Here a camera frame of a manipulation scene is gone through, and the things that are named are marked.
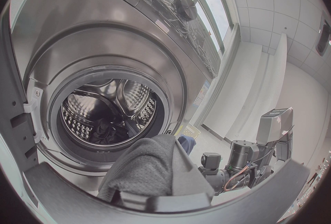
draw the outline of front-loading washing machine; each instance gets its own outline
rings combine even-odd
[[[187,2],[20,2],[12,45],[39,162],[89,192],[138,139],[180,135],[220,67]]]

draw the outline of washing machine drum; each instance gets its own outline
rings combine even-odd
[[[132,140],[151,123],[156,95],[135,81],[94,81],[74,90],[61,105],[68,133],[94,146]]]

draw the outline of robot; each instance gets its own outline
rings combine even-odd
[[[293,109],[273,109],[260,119],[256,143],[234,140],[228,164],[219,169],[221,155],[205,152],[199,171],[218,196],[244,187],[253,188],[269,177],[273,171],[271,157],[286,161],[292,156]]]

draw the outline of gray cloth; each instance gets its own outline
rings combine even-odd
[[[111,202],[116,190],[144,196],[170,196],[175,142],[172,135],[137,140],[106,173],[97,197]]]

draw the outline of dark clothing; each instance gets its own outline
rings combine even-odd
[[[197,144],[193,137],[189,137],[183,134],[178,138],[178,142],[181,144],[187,155],[190,155],[193,147]]]

